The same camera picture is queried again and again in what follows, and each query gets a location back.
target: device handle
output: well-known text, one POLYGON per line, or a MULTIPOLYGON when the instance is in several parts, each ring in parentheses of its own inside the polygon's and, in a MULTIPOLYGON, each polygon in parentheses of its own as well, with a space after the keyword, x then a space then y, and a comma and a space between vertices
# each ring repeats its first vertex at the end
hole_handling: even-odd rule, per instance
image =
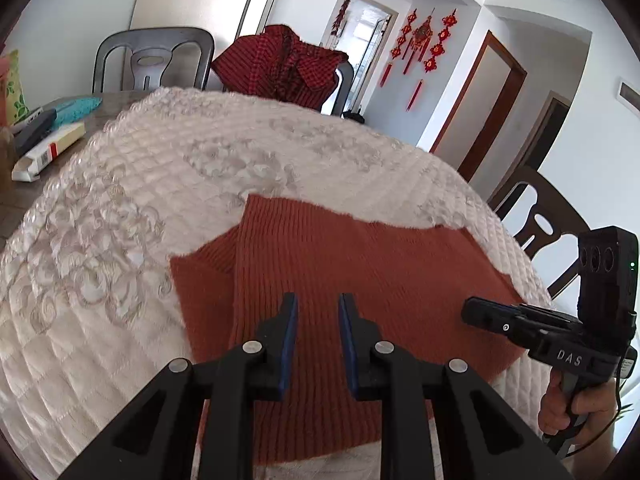
POLYGON ((560 389, 569 400, 566 409, 566 413, 569 415, 570 420, 569 426, 565 430, 558 431, 555 435, 545 433, 542 436, 542 441, 548 445, 549 449, 551 449, 559 459, 563 459, 567 455, 574 437, 580 433, 580 430, 589 416, 576 415, 571 411, 571 405, 574 402, 575 396, 585 388, 597 386, 598 384, 602 383, 595 383, 584 377, 580 377, 569 372, 562 372, 560 389))

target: teal object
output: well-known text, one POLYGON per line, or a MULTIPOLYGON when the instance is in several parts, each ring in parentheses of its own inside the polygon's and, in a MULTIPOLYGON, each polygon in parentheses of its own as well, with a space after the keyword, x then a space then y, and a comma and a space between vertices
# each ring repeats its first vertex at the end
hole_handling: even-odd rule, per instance
POLYGON ((102 103, 101 97, 81 97, 72 99, 56 106, 56 121, 52 130, 79 121, 93 112, 102 103))

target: silver screw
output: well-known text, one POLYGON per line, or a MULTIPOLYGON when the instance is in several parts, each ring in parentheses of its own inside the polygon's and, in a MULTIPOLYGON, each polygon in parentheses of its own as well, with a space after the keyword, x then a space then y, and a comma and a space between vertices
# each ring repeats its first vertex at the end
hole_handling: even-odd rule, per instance
POLYGON ((187 359, 183 359, 182 357, 178 357, 169 363, 169 370, 174 374, 179 374, 180 372, 185 371, 188 367, 189 362, 187 359))
POLYGON ((262 343, 260 341, 247 341, 242 345, 242 350, 247 354, 257 354, 262 350, 262 343))
POLYGON ((462 374, 466 372, 469 366, 462 359, 452 359, 449 361, 449 368, 451 368, 452 372, 462 374))
POLYGON ((378 341, 376 343, 376 352, 379 354, 391 354, 395 349, 394 344, 389 341, 378 341))

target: forearm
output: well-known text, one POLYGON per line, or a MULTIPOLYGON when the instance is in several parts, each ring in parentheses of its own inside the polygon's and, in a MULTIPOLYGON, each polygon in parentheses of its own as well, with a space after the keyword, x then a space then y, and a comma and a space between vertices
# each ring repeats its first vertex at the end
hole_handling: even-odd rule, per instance
POLYGON ((609 466, 616 449, 613 447, 613 426, 596 442, 563 461, 576 480, 597 480, 609 466))

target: dark table surface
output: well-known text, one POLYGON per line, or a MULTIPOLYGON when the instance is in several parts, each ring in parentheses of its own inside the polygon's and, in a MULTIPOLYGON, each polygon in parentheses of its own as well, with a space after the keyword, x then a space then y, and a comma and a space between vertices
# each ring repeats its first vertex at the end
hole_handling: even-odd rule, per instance
MULTIPOLYGON (((75 142, 56 160, 42 170, 39 180, 35 182, 14 182, 13 189, 0 191, 0 253, 4 249, 6 239, 10 237, 20 225, 27 209, 30 208, 31 204, 33 204, 42 193, 42 189, 47 183, 47 180, 57 175, 71 156, 82 150, 86 146, 89 138, 95 132, 101 131, 108 120, 116 118, 121 111, 127 110, 134 102, 140 101, 140 99, 146 95, 148 95, 148 92, 140 91, 94 94, 94 96, 102 97, 102 103, 90 115, 83 119, 86 129, 84 137, 75 142)), ((65 97, 57 99, 56 101, 50 102, 44 108, 53 108, 71 99, 75 98, 65 97)))

